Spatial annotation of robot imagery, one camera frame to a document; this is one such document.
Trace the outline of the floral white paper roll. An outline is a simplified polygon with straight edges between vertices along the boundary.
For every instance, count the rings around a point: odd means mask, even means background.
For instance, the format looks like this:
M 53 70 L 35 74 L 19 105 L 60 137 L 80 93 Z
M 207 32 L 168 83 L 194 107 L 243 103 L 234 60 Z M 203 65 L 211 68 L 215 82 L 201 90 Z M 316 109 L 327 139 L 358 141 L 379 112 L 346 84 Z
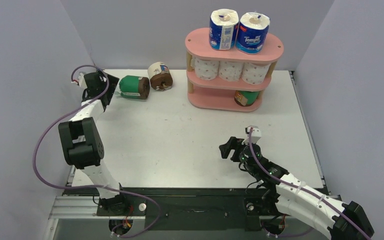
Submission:
M 243 62 L 220 61 L 218 76 L 228 82 L 237 82 L 242 75 L 243 66 Z

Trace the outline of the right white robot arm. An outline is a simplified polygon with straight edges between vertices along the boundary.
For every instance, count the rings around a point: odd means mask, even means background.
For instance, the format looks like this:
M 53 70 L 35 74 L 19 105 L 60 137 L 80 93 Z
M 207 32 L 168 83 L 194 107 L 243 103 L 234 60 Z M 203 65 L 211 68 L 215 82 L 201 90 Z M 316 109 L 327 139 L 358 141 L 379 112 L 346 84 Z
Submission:
M 231 161 L 240 163 L 245 172 L 268 189 L 263 209 L 296 218 L 329 240 L 369 240 L 375 231 L 363 207 L 345 203 L 310 187 L 280 165 L 265 158 L 256 143 L 230 137 L 219 146 L 223 159 L 233 152 Z

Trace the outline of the blue paper roll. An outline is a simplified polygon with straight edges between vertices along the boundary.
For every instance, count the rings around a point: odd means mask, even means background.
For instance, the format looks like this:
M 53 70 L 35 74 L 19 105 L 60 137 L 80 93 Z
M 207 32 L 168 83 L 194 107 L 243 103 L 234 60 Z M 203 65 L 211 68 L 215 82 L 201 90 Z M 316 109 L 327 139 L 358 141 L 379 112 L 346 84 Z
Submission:
M 234 47 L 239 26 L 235 10 L 222 8 L 214 10 L 209 21 L 209 44 L 214 50 L 225 51 Z

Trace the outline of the beige brown paper roll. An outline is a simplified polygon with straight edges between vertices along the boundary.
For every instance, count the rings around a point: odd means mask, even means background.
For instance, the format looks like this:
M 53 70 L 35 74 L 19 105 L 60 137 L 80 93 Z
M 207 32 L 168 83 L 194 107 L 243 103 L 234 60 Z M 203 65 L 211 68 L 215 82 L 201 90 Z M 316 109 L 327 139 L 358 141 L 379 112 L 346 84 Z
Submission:
M 150 86 L 156 91 L 169 90 L 173 86 L 173 78 L 164 62 L 155 62 L 147 69 Z

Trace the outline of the green brown roll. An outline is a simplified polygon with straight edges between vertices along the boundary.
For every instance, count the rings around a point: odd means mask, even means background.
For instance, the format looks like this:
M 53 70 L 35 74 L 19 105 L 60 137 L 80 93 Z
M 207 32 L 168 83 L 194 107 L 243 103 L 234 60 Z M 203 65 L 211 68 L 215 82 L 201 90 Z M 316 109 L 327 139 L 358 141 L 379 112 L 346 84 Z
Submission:
M 242 107 L 249 107 L 257 100 L 259 91 L 236 90 L 234 95 L 235 102 Z
M 150 93 L 150 80 L 144 76 L 126 75 L 118 82 L 122 98 L 146 100 Z

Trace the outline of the pink three-tier shelf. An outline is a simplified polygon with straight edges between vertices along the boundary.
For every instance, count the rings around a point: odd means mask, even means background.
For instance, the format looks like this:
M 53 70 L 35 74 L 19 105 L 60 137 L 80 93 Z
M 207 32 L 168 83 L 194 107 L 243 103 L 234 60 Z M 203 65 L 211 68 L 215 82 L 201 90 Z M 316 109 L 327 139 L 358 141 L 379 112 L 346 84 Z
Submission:
M 212 49 L 209 43 L 209 28 L 198 28 L 191 31 L 185 38 L 186 47 L 186 76 L 187 96 L 189 102 L 198 108 L 253 112 L 262 104 L 262 94 L 272 80 L 272 74 L 277 61 L 284 53 L 282 41 L 269 33 L 265 39 L 260 53 L 251 55 L 239 51 L 236 48 L 230 50 Z M 260 84 L 249 84 L 242 79 L 238 81 L 226 81 L 216 76 L 212 80 L 204 80 L 197 77 L 196 68 L 192 66 L 192 59 L 215 60 L 227 62 L 253 63 L 268 66 L 268 72 L 263 74 Z M 256 101 L 250 106 L 240 106 L 235 101 L 237 91 L 257 92 Z

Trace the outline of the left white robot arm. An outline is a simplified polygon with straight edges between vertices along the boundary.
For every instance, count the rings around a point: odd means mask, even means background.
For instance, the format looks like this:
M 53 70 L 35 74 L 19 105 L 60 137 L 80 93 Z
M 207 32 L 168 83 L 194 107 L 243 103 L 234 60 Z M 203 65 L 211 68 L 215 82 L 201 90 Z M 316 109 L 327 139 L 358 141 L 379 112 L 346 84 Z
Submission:
M 70 120 L 59 123 L 58 132 L 65 161 L 97 186 L 102 209 L 123 215 L 129 210 L 129 201 L 104 163 L 104 144 L 96 125 L 110 104 L 118 81 L 100 70 L 81 76 L 81 109 Z

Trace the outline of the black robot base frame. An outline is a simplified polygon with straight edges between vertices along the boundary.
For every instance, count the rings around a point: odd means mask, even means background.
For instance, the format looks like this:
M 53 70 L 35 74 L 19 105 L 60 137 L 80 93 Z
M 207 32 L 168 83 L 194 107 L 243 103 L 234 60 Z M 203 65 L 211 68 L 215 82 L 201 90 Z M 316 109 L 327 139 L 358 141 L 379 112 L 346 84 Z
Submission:
M 270 232 L 292 235 L 296 220 L 275 208 L 264 188 L 151 188 L 130 187 L 122 209 L 103 206 L 95 189 L 66 190 L 55 199 L 50 219 L 94 224 L 113 237 L 142 237 L 150 231 Z

